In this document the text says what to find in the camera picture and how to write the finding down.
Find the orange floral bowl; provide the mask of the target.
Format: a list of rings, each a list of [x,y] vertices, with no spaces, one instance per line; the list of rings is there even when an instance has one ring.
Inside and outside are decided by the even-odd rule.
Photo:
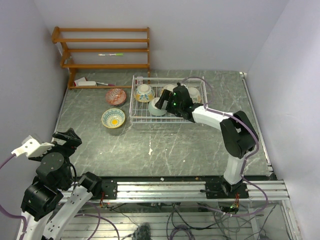
[[[162,95],[163,92],[164,92],[164,90],[168,90],[168,91],[170,91],[170,92],[173,92],[173,90],[174,90],[175,87],[176,87],[176,85],[174,85],[174,84],[167,84],[167,85],[165,85],[165,86],[162,88],[160,94]]]
[[[155,97],[155,92],[149,84],[140,84],[134,93],[134,98],[140,103],[149,103]]]
[[[192,99],[192,102],[195,103],[202,103],[202,97],[199,90],[195,87],[188,87],[189,96]]]

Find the plain light teal bowl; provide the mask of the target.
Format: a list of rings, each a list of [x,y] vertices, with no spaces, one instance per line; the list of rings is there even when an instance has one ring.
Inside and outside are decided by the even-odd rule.
[[[154,115],[156,117],[163,116],[167,113],[167,110],[165,108],[159,109],[156,107],[156,103],[159,101],[159,97],[155,97],[153,100],[151,100],[148,104],[148,111],[151,115]]]

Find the red patterned bowl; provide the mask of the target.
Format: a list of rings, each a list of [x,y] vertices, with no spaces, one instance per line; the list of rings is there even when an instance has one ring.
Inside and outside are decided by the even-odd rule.
[[[127,100],[126,92],[121,88],[112,88],[105,94],[105,100],[111,106],[122,106]]]

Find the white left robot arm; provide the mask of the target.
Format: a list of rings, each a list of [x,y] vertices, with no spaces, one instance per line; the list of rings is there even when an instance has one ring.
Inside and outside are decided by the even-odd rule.
[[[102,179],[97,175],[86,172],[78,181],[72,175],[70,156],[82,144],[74,129],[52,136],[64,143],[40,143],[30,135],[12,151],[15,157],[25,155],[40,163],[22,199],[19,240],[59,240],[80,208],[102,193]]]

